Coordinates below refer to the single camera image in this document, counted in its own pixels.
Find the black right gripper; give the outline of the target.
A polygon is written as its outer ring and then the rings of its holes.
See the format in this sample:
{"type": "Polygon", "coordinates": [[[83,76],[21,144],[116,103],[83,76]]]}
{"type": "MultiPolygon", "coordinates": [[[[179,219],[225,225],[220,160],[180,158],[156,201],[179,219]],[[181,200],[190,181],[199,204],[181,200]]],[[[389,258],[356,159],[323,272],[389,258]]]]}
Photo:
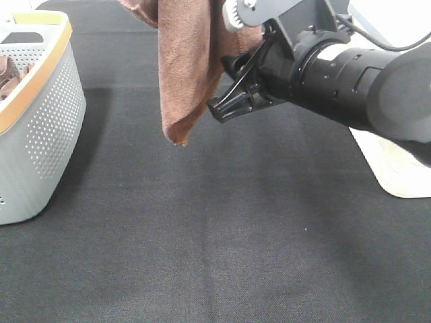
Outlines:
{"type": "Polygon", "coordinates": [[[220,97],[207,101],[211,115],[220,123],[284,103],[286,78],[281,76],[284,63],[293,63],[285,56],[290,46],[277,32],[264,35],[262,44],[239,56],[222,57],[223,68],[233,80],[220,97]]]}

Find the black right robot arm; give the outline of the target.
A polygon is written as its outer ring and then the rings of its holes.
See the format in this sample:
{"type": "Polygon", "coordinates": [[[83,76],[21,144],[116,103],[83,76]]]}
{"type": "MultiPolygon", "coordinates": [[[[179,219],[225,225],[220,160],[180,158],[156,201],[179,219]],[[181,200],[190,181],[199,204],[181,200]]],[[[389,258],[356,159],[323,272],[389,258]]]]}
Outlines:
{"type": "Polygon", "coordinates": [[[298,56],[269,37],[256,52],[224,57],[233,79],[207,105],[226,122],[286,102],[349,128],[387,139],[430,163],[430,44],[405,53],[348,48],[333,59],[323,51],[334,39],[303,40],[298,56]]]}

